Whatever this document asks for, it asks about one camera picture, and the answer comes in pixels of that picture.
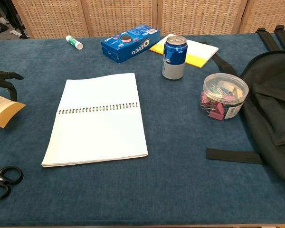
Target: scissors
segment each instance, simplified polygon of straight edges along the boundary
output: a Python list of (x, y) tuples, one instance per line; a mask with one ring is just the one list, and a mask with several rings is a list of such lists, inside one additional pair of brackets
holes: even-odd
[[(17, 179), (11, 180), (5, 176), (5, 172), (10, 170), (15, 170), (19, 174)], [(0, 200), (5, 199), (6, 197), (9, 196), (11, 189), (8, 184), (18, 184), (22, 181), (22, 179), (23, 179), (23, 172), (20, 168), (16, 166), (7, 166), (0, 169), (0, 187), (5, 188), (5, 193), (3, 193), (0, 196)]]

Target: soda can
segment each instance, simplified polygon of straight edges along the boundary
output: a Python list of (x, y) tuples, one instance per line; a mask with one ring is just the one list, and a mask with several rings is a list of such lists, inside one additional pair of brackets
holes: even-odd
[(163, 49), (162, 75), (177, 80), (183, 77), (187, 54), (187, 40), (182, 36), (171, 36)]

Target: jar lid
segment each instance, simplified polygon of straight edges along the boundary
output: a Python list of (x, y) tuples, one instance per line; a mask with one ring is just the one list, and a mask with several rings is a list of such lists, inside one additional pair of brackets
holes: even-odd
[(210, 99), (229, 105), (243, 102), (249, 92), (246, 82), (237, 76), (224, 73), (207, 76), (203, 90)]

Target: blue tablecloth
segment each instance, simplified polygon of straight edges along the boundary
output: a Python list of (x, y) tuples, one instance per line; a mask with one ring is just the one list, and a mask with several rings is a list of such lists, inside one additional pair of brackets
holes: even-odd
[[(219, 47), (239, 74), (266, 52), (257, 34), (188, 38)], [(0, 128), (0, 168), (24, 172), (0, 201), (0, 226), (285, 223), (285, 182), (270, 167), (205, 157), (206, 147), (255, 149), (241, 115), (220, 122), (199, 110), (205, 77), (219, 71), (212, 60), (186, 65), (184, 78), (170, 81), (159, 54), (118, 64), (102, 54), (101, 38), (79, 40), (80, 51), (64, 39), (0, 41), (0, 70), (24, 76), (12, 83), (27, 105)], [(130, 72), (149, 156), (42, 168), (65, 81)], [(9, 97), (1, 88), (0, 95)]]

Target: black strap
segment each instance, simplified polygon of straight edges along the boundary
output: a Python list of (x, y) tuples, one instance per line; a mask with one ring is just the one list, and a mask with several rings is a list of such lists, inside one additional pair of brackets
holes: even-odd
[(273, 37), (269, 32), (266, 31), (265, 28), (258, 28), (256, 33), (261, 37), (263, 43), (267, 46), (269, 51), (280, 50)]
[(219, 57), (217, 54), (214, 54), (212, 56), (212, 59), (218, 65), (220, 72), (238, 76), (235, 69), (229, 63), (227, 63), (225, 60)]
[(284, 30), (284, 25), (277, 25), (275, 27), (274, 33), (276, 34), (277, 38), (279, 39), (280, 43), (282, 44), (283, 48), (285, 49), (285, 30)]
[(243, 162), (252, 164), (265, 164), (261, 155), (257, 152), (245, 152), (245, 151), (226, 151), (217, 150), (212, 148), (206, 149), (207, 159), (222, 160), (228, 162)]

